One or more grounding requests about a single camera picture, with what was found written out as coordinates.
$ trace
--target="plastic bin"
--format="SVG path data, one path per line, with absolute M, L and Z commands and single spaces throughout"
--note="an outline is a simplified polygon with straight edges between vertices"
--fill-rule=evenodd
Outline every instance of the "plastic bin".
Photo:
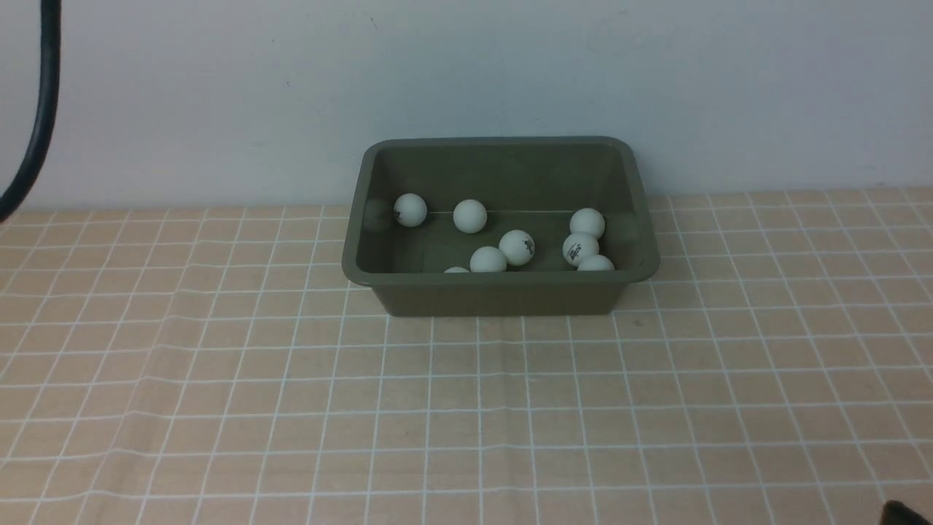
M 395 222 L 402 193 L 421 195 L 428 217 Z M 486 227 L 463 234 L 453 209 L 476 199 Z M 606 217 L 600 248 L 616 267 L 579 272 L 561 248 L 570 217 L 593 207 Z M 513 229 L 536 243 L 530 263 L 495 274 L 445 274 L 469 266 L 482 246 Z M 660 262 L 648 200 L 632 150 L 609 137 L 390 140 L 363 157 L 343 249 L 343 272 L 371 287 L 393 316 L 605 314 L 625 285 L 651 277 Z

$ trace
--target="black object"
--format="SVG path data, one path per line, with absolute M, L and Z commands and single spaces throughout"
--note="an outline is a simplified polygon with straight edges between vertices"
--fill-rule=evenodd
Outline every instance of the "black object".
M 930 525 L 930 522 L 907 505 L 892 500 L 884 504 L 880 525 Z
M 0 222 L 26 199 L 39 177 L 49 153 L 55 112 L 58 109 L 59 75 L 62 62 L 62 0 L 41 0 L 41 36 L 39 58 L 39 101 L 35 109 L 33 134 L 9 187 L 0 196 Z

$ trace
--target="ping pong ball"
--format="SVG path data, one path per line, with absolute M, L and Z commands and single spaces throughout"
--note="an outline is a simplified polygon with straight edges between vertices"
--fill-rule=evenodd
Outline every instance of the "ping pong ball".
M 398 223 L 409 228 L 421 224 L 427 217 L 425 199 L 414 193 L 405 193 L 398 197 L 394 210 Z
M 469 258 L 469 271 L 473 273 L 489 273 L 506 271 L 506 255 L 491 246 L 484 246 L 473 252 Z
M 570 218 L 571 234 L 590 234 L 598 239 L 605 231 L 606 219 L 602 213 L 591 207 L 577 210 L 577 213 Z
M 580 265 L 577 266 L 578 272 L 608 272 L 615 269 L 616 266 L 607 256 L 599 254 L 587 257 L 580 261 Z
M 564 259 L 575 268 L 580 261 L 598 254 L 599 242 L 590 234 L 570 234 L 564 241 Z
M 474 234 L 486 225 L 486 206 L 466 199 L 453 209 L 453 225 L 465 234 Z
M 535 239 L 522 230 L 512 230 L 499 240 L 499 250 L 512 266 L 521 266 L 535 256 Z

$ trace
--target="table surface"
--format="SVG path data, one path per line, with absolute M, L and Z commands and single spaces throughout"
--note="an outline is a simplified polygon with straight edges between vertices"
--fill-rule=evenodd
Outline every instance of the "table surface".
M 0 227 L 6 525 L 933 515 L 933 188 L 651 199 L 610 316 L 390 319 L 346 206 Z

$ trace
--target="grid mat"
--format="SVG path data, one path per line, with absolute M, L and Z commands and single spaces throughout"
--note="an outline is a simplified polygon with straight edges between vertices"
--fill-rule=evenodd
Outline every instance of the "grid mat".
M 346 206 L 0 227 L 5 525 L 933 516 L 933 188 L 651 200 L 611 316 L 389 319 Z

